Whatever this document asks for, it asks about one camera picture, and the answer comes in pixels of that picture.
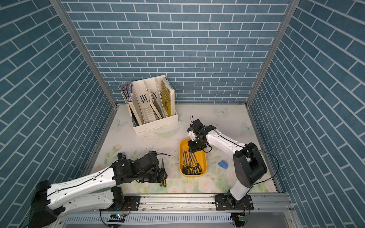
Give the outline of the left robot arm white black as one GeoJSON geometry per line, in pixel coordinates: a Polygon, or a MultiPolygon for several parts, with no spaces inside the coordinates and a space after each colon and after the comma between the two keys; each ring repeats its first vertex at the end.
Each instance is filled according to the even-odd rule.
{"type": "Polygon", "coordinates": [[[110,166],[90,175],[62,183],[41,181],[36,185],[29,212],[29,228],[43,228],[66,215],[90,211],[116,211],[124,218],[133,209],[124,197],[121,184],[159,183],[168,177],[158,153],[148,152],[137,160],[122,153],[110,166]]]}

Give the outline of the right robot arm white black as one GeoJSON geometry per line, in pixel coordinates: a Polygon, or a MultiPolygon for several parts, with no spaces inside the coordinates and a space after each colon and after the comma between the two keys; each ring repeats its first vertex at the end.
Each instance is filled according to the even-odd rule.
{"type": "Polygon", "coordinates": [[[268,171],[259,149],[253,143],[238,142],[218,131],[213,125],[203,125],[198,119],[191,122],[187,132],[190,137],[190,153],[205,152],[206,147],[216,147],[232,156],[237,181],[228,191],[228,199],[233,204],[241,201],[256,181],[268,171]]]}

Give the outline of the yellow plastic tray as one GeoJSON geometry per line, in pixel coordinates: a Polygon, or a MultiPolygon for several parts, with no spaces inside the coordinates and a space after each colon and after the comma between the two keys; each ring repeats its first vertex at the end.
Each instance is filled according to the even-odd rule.
{"type": "Polygon", "coordinates": [[[190,153],[188,141],[189,139],[184,139],[180,142],[180,149],[179,149],[180,172],[185,177],[203,176],[208,171],[206,153],[204,151],[190,153]]]}

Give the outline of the file tool yellow black handle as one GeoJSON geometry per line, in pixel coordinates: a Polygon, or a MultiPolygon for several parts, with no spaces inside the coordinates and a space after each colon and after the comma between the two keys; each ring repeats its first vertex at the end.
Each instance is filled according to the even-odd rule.
{"type": "Polygon", "coordinates": [[[185,153],[184,153],[184,150],[182,150],[182,173],[183,174],[186,174],[185,153]]]}

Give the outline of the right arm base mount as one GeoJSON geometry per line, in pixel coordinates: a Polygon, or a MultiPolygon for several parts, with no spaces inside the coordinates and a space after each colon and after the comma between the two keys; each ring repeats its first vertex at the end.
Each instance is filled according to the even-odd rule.
{"type": "Polygon", "coordinates": [[[215,207],[217,211],[252,211],[254,210],[252,198],[245,195],[241,200],[236,200],[228,194],[215,195],[215,207]]]}

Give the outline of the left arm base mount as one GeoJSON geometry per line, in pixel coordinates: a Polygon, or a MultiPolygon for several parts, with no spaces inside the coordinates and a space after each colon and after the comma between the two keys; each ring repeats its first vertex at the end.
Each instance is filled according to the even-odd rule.
{"type": "Polygon", "coordinates": [[[115,211],[118,213],[138,211],[140,200],[141,196],[139,195],[124,196],[124,199],[112,200],[111,206],[99,211],[115,211]]]}

